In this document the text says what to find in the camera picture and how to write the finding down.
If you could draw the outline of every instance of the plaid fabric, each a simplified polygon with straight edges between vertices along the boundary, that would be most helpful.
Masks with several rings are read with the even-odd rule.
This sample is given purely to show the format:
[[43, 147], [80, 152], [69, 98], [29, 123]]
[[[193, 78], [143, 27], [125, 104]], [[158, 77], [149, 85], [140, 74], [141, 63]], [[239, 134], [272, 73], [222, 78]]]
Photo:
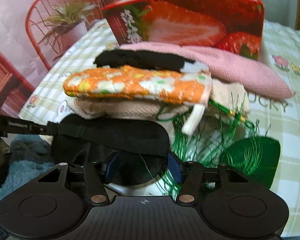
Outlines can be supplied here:
[[[115, 44], [115, 37], [106, 20], [98, 22], [45, 76], [21, 110], [20, 118], [46, 124], [47, 121], [58, 122], [71, 113], [65, 101], [71, 98], [63, 92], [63, 81], [71, 73], [94, 67], [95, 57], [103, 49], [111, 48]], [[265, 21], [261, 60], [297, 91], [294, 98], [284, 102], [249, 94], [249, 119], [260, 120], [261, 135], [271, 125], [268, 136], [280, 141], [281, 157], [271, 190], [286, 201], [290, 210], [289, 221], [282, 236], [297, 236], [300, 235], [300, 31]], [[287, 63], [287, 67], [279, 65], [278, 62], [283, 65]], [[173, 138], [172, 125], [163, 125]], [[161, 193], [155, 183], [133, 188], [117, 185], [112, 187], [126, 195]]]

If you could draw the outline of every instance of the orange oven mitt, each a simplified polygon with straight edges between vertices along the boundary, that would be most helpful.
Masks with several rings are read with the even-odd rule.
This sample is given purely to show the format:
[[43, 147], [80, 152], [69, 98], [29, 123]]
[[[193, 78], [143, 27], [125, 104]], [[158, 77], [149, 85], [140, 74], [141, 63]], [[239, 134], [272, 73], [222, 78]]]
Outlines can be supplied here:
[[144, 98], [170, 104], [194, 105], [183, 126], [192, 135], [199, 124], [211, 92], [209, 71], [178, 73], [170, 70], [146, 70], [128, 65], [122, 68], [94, 68], [73, 74], [63, 84], [71, 97]]

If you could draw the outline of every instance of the blue fluffy blanket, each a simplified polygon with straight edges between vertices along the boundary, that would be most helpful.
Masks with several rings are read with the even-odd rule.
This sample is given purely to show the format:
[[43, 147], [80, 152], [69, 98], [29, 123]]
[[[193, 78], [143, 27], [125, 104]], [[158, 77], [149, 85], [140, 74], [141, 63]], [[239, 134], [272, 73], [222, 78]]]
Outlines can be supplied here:
[[[10, 144], [9, 174], [0, 188], [0, 200], [55, 165], [50, 145], [39, 135], [18, 135]], [[4, 232], [0, 229], [0, 239]]]

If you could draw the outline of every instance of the beige cloth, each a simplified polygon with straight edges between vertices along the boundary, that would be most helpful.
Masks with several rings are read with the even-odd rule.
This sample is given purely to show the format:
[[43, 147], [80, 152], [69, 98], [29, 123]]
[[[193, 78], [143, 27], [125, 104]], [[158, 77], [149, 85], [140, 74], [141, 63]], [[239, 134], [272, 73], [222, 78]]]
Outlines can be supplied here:
[[[247, 92], [239, 83], [224, 84], [213, 79], [210, 98], [234, 112], [242, 110], [243, 115], [250, 112]], [[154, 118], [166, 103], [147, 99], [71, 98], [67, 99], [67, 105], [84, 119], [94, 119], [104, 114], [114, 118], [144, 119]], [[186, 105], [168, 104], [159, 118], [168, 119], [188, 110]], [[219, 110], [213, 105], [208, 106], [205, 114], [219, 118]]]
[[[217, 79], [212, 79], [210, 98], [235, 113], [241, 112], [244, 116], [250, 113], [248, 94], [243, 85], [239, 83], [224, 84]], [[205, 114], [219, 118], [219, 109], [214, 105], [209, 105]], [[221, 119], [224, 122], [226, 122], [225, 117], [225, 114], [221, 114]]]
[[[74, 98], [67, 100], [67, 104], [72, 111], [84, 119], [93, 119], [104, 114], [114, 118], [154, 118], [161, 107], [166, 105], [163, 101], [125, 98]], [[189, 107], [185, 105], [167, 105], [160, 118], [171, 118], [188, 110]]]

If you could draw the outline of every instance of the red box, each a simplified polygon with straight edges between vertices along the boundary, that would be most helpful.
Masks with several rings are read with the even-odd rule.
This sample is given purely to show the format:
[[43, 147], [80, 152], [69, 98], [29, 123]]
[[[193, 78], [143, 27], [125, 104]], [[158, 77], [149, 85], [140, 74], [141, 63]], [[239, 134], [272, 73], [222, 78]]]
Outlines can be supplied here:
[[103, 11], [120, 45], [157, 41], [258, 58], [261, 0], [118, 0]]

